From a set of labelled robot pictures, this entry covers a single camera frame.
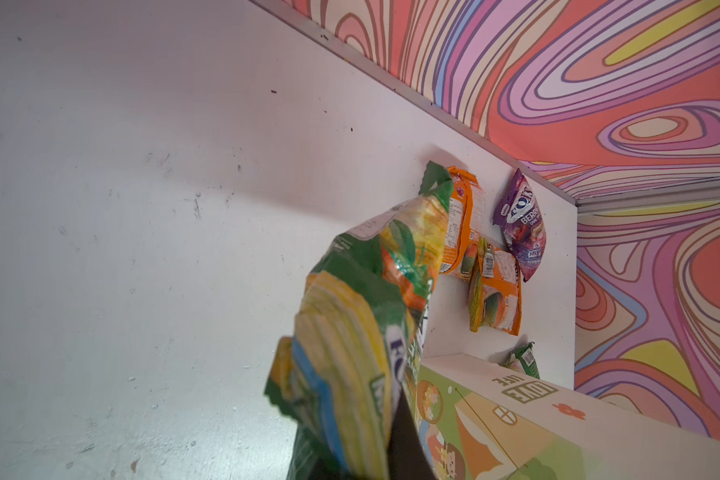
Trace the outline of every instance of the plastic wrapper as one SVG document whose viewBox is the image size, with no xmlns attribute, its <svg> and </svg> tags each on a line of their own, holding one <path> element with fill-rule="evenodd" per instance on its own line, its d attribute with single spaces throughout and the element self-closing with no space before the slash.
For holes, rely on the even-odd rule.
<svg viewBox="0 0 720 480">
<path fill-rule="evenodd" d="M 480 238 L 469 284 L 469 329 L 489 325 L 517 335 L 522 317 L 518 262 L 507 251 Z"/>
<path fill-rule="evenodd" d="M 289 478 L 306 478 L 318 459 L 341 475 L 388 478 L 393 415 L 418 384 L 453 185 L 430 162 L 418 197 L 336 236 L 307 277 L 265 389 L 299 422 Z"/>
<path fill-rule="evenodd" d="M 539 378 L 539 368 L 534 358 L 533 342 L 528 342 L 523 346 L 519 346 L 509 354 L 509 359 L 504 364 L 505 367 L 516 372 Z"/>
<path fill-rule="evenodd" d="M 547 234 L 534 192 L 519 169 L 494 210 L 494 224 L 501 228 L 527 282 L 541 264 Z"/>
<path fill-rule="evenodd" d="M 478 179 L 466 170 L 448 168 L 454 182 L 448 209 L 448 232 L 440 273 L 469 281 L 478 257 L 484 193 Z"/>
</svg>

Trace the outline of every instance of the purple candy bag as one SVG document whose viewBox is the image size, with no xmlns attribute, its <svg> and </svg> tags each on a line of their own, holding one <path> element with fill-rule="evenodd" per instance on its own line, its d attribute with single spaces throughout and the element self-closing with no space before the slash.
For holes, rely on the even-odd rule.
<svg viewBox="0 0 720 480">
<path fill-rule="evenodd" d="M 547 234 L 534 192 L 519 168 L 494 210 L 494 225 L 501 228 L 509 251 L 518 259 L 523 281 L 528 282 L 541 264 Z"/>
</svg>

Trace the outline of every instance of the orange snack package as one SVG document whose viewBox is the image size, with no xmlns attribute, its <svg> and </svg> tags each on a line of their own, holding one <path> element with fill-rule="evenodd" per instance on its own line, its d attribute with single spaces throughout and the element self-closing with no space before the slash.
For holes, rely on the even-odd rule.
<svg viewBox="0 0 720 480">
<path fill-rule="evenodd" d="M 490 325 L 512 335 L 520 331 L 520 269 L 512 254 L 480 238 L 469 284 L 469 329 Z"/>
<path fill-rule="evenodd" d="M 450 167 L 448 172 L 454 181 L 454 192 L 440 273 L 469 281 L 478 257 L 485 195 L 478 179 L 468 171 Z"/>
</svg>

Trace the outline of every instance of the patterned wall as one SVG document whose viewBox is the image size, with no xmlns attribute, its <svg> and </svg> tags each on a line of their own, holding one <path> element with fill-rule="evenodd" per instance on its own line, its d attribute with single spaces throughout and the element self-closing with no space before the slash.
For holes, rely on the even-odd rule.
<svg viewBox="0 0 720 480">
<path fill-rule="evenodd" d="M 576 390 L 720 440 L 720 201 L 580 217 Z"/>
<path fill-rule="evenodd" d="M 574 197 L 720 178 L 720 0 L 284 0 Z"/>
</svg>

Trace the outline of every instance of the gray trim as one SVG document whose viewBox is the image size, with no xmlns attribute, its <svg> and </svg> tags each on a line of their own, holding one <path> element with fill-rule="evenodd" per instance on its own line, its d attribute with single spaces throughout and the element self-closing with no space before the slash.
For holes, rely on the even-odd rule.
<svg viewBox="0 0 720 480">
<path fill-rule="evenodd" d="M 516 158 L 500 149 L 497 145 L 481 137 L 478 132 L 461 123 L 461 121 L 451 116 L 442 108 L 432 104 L 432 102 L 427 100 L 422 94 L 413 90 L 400 80 L 397 80 L 389 72 L 368 60 L 363 54 L 333 36 L 320 25 L 314 23 L 314 21 L 310 18 L 305 17 L 290 5 L 287 5 L 283 0 L 250 1 L 279 18 L 285 24 L 288 24 L 295 30 L 303 33 L 315 43 L 324 47 L 329 52 L 334 53 L 345 62 L 350 63 L 361 72 L 364 72 L 369 77 L 384 85 L 386 88 L 389 88 L 393 92 L 397 93 L 405 100 L 410 101 L 413 105 L 419 107 L 424 112 L 430 114 L 437 120 L 440 120 L 446 126 L 456 130 L 463 137 L 472 141 L 484 150 L 487 150 L 490 154 L 496 156 L 507 165 L 512 168 L 519 168 L 527 178 L 535 180 L 543 187 L 555 192 L 558 197 L 566 200 L 569 204 L 576 205 L 576 200 L 573 197 L 563 192 L 560 188 L 552 185 L 552 183 L 550 183 L 547 179 L 528 168 L 522 162 L 519 162 Z"/>
<path fill-rule="evenodd" d="M 638 208 L 641 206 L 684 204 L 701 200 L 720 200 L 720 178 L 676 187 L 654 188 L 578 199 L 579 215 Z"/>
</svg>

